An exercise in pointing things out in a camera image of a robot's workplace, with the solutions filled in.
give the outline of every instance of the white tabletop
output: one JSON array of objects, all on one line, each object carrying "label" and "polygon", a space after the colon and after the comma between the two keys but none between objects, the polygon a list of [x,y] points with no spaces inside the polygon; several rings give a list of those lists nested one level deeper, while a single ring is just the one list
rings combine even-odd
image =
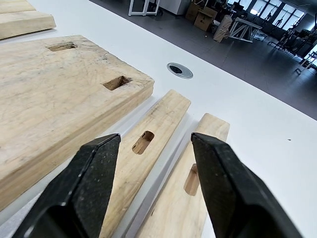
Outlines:
[{"label": "white tabletop", "polygon": [[[191,119],[210,113],[229,122],[227,142],[240,160],[264,180],[302,235],[316,236],[315,120],[88,0],[29,2],[52,14],[57,28],[0,44],[83,35],[156,81],[145,107],[174,89],[192,101]],[[194,77],[174,76],[169,62],[187,66]]]}]

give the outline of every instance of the white table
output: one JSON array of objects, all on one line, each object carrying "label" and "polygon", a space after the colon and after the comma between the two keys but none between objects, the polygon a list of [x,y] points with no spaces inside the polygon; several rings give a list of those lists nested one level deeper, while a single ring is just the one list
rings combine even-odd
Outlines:
[{"label": "white table", "polygon": [[[143,104],[143,108],[105,133],[117,130],[124,134],[131,121],[136,122],[155,100],[169,89],[174,89],[192,101],[183,124],[189,125],[190,120],[199,121],[206,112],[229,122],[231,128],[227,142],[240,160],[265,181],[299,231],[307,238],[316,237],[315,120],[88,0],[29,2],[37,10],[54,16],[56,30],[8,39],[0,44],[81,34],[156,81],[153,96]],[[187,66],[194,77],[185,80],[174,76],[166,68],[169,62]],[[159,158],[116,231],[116,236],[125,229],[129,216],[131,218],[138,204],[142,203],[155,176],[166,165],[166,158],[172,156],[168,154],[169,150],[177,149],[185,132],[183,128],[185,126],[178,129]],[[7,219],[36,196],[50,179],[52,176],[45,178],[27,195],[19,198],[18,202],[3,210],[0,220]],[[22,214],[23,211],[20,211],[16,220],[5,223],[0,229],[16,227]],[[210,223],[205,228],[204,237],[213,237]]]}]

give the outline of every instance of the wood grain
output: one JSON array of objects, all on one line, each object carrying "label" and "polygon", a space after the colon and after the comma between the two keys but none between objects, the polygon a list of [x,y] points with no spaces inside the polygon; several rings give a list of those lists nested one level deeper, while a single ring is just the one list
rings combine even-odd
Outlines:
[{"label": "wood grain", "polygon": [[52,15],[39,11],[0,14],[0,39],[56,27]]},{"label": "wood grain", "polygon": [[[230,125],[225,121],[205,114],[196,132],[226,141],[229,127]],[[187,192],[184,188],[185,182],[188,185],[190,171],[195,171],[195,163],[193,145],[189,142],[146,216],[137,237],[201,237],[207,208],[200,185],[198,188],[197,186],[190,187]]]},{"label": "wood grain", "polygon": [[[188,99],[171,90],[123,138],[100,237],[111,237],[189,105]],[[149,137],[142,154],[136,154],[132,147],[146,131],[154,137]]]},{"label": "wood grain", "polygon": [[0,39],[55,28],[52,15],[25,0],[0,0]]},{"label": "wood grain", "polygon": [[1,0],[0,14],[18,11],[34,11],[35,8],[26,0]]},{"label": "wood grain", "polygon": [[[55,46],[70,48],[49,49]],[[82,36],[0,51],[1,209],[153,91],[150,77]],[[122,76],[129,82],[103,86]]]}]

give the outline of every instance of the metal frame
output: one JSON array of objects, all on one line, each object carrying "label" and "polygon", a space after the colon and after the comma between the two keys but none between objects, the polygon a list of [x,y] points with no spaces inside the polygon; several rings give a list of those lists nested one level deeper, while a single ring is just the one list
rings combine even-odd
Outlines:
[{"label": "metal frame", "polygon": [[300,70],[300,68],[297,68],[295,71],[298,73],[298,74],[301,74],[305,69],[308,69],[314,62],[315,60],[317,60],[317,53],[316,52],[311,52],[309,54],[309,56],[307,57],[307,59],[303,60],[303,62],[301,63],[300,67],[304,67],[303,65],[306,63],[306,62],[309,62],[308,65]]},{"label": "metal frame", "polygon": [[235,22],[233,23],[233,26],[231,27],[229,37],[233,39],[238,39],[240,41],[246,41],[246,42],[252,43],[254,36],[260,29],[262,29],[262,27],[237,17]]},{"label": "metal frame", "polygon": [[150,0],[145,0],[143,11],[132,11],[134,0],[131,0],[128,16],[156,15],[158,13],[158,9],[159,9],[159,2],[160,2],[160,0],[157,1],[157,7],[156,7],[155,11],[147,11],[148,7],[149,7]]}]

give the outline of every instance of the rectangular hole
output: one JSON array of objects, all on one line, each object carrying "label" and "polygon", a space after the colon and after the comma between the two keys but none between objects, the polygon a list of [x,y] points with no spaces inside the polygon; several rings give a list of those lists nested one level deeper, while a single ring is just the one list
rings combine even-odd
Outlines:
[{"label": "rectangular hole", "polygon": [[137,155],[142,155],[150,142],[153,140],[154,134],[150,131],[145,131],[142,136],[132,146],[132,151]]},{"label": "rectangular hole", "polygon": [[61,43],[55,46],[47,47],[50,51],[56,52],[56,51],[63,51],[67,49],[73,49],[77,48],[78,46],[75,45],[73,42],[67,42],[67,43]]},{"label": "rectangular hole", "polygon": [[193,164],[184,184],[184,190],[188,195],[195,196],[199,186],[197,165]]},{"label": "rectangular hole", "polygon": [[103,86],[109,89],[110,91],[113,91],[114,89],[121,87],[122,85],[130,82],[131,80],[129,78],[126,78],[124,76],[120,76],[118,78],[114,78],[113,80],[104,83]]}]

